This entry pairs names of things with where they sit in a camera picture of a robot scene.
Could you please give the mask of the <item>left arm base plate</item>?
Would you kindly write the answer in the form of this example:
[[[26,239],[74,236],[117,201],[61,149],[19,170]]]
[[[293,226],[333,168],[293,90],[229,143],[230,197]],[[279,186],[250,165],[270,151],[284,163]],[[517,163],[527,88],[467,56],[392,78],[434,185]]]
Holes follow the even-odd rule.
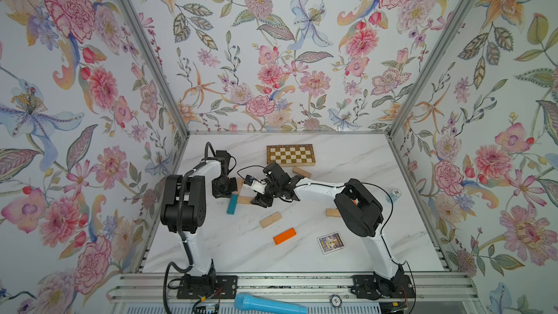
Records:
[[[217,299],[235,299],[238,276],[190,276],[180,279],[177,299],[201,299],[214,294]]]

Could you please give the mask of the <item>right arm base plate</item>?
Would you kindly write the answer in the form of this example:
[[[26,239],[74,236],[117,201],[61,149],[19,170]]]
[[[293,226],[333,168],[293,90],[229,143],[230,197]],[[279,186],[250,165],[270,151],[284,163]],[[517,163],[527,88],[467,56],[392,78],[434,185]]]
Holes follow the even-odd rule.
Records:
[[[350,292],[358,299],[411,299],[416,297],[414,285],[409,276],[395,276],[385,279],[376,274],[355,275]]]

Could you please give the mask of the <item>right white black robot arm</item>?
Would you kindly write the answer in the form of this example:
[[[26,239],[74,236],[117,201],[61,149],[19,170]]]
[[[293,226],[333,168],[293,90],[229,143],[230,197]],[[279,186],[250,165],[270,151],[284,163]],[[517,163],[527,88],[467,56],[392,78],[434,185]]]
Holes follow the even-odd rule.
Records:
[[[416,286],[411,272],[392,254],[384,238],[383,206],[357,179],[345,183],[323,183],[301,175],[289,176],[278,164],[262,169],[264,178],[244,178],[244,187],[256,193],[251,204],[268,208],[274,200],[284,202],[331,201],[350,232],[360,237],[372,261],[373,271],[353,276],[350,292],[358,299],[415,299]]]

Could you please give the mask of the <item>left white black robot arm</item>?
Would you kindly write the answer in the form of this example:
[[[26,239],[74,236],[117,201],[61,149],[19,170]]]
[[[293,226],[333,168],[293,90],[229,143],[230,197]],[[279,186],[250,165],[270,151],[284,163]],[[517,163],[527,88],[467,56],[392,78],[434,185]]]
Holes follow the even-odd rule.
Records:
[[[232,158],[227,151],[216,151],[205,155],[187,173],[165,179],[160,221],[177,236],[184,251],[187,265],[178,266],[177,271],[196,280],[215,274],[214,262],[203,245],[201,227],[207,214],[206,200],[229,199],[238,190],[237,180],[229,176]]]

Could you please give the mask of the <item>teal wooden block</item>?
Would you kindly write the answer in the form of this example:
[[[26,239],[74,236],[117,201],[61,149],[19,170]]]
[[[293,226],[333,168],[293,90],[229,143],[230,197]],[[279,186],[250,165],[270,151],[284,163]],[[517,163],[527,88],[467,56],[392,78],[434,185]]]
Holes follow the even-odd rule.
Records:
[[[227,214],[234,215],[237,206],[238,206],[238,194],[233,194],[228,204]]]

